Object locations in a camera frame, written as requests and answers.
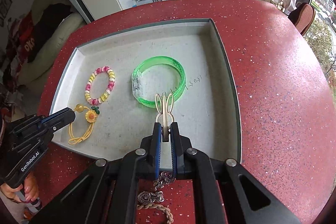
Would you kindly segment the green translucent bangle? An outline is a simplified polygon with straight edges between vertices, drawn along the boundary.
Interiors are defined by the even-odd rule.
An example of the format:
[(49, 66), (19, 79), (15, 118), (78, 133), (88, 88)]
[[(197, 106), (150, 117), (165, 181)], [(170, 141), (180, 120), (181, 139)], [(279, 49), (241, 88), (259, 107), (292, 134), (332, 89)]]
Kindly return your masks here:
[(179, 85), (171, 92), (173, 95), (173, 99), (168, 99), (169, 104), (173, 103), (173, 100), (178, 100), (186, 87), (186, 74), (183, 66), (176, 59), (173, 59), (169, 56), (154, 56), (149, 59), (143, 61), (140, 65), (138, 65), (133, 73), (131, 74), (131, 84), (132, 84), (132, 93), (134, 98), (142, 105), (155, 108), (155, 103), (157, 100), (149, 101), (143, 98), (143, 90), (142, 90), (142, 74), (147, 71), (149, 68), (157, 66), (157, 65), (168, 65), (169, 67), (174, 68), (180, 77)]

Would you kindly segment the grey jewelry tray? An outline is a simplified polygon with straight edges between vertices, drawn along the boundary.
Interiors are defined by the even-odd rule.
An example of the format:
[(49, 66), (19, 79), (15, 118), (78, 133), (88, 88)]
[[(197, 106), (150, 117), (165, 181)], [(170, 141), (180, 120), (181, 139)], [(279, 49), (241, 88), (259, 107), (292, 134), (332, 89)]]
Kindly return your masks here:
[(92, 135), (70, 145), (68, 128), (53, 142), (91, 158), (116, 160), (139, 147), (151, 135), (157, 116), (136, 95), (152, 101), (170, 94), (181, 82), (177, 70), (159, 62), (132, 77), (151, 57), (167, 56), (181, 64), (186, 84), (172, 110), (181, 135), (196, 149), (218, 160), (242, 157), (238, 95), (228, 58), (212, 19), (172, 20), (146, 24), (91, 40), (76, 47), (62, 73), (50, 112), (86, 104), (85, 86), (92, 72), (104, 65), (116, 74), (116, 84), (100, 106)]

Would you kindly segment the red printed cushion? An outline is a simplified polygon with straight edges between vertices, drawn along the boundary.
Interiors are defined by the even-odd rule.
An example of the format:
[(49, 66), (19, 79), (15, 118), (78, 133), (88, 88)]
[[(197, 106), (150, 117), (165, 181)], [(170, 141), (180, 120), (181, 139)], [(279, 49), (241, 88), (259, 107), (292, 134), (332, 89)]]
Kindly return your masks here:
[(21, 19), (11, 25), (11, 45), (20, 64), (24, 64), (35, 46), (34, 23), (32, 12), (29, 11)]

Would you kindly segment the brown chair back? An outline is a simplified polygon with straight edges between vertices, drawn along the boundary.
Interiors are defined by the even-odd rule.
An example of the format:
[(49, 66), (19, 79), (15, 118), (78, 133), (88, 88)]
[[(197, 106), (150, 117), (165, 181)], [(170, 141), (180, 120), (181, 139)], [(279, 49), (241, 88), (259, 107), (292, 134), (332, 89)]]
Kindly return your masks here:
[(314, 7), (304, 2), (289, 14), (288, 19), (297, 28), (298, 32), (304, 36), (315, 19), (315, 13)]

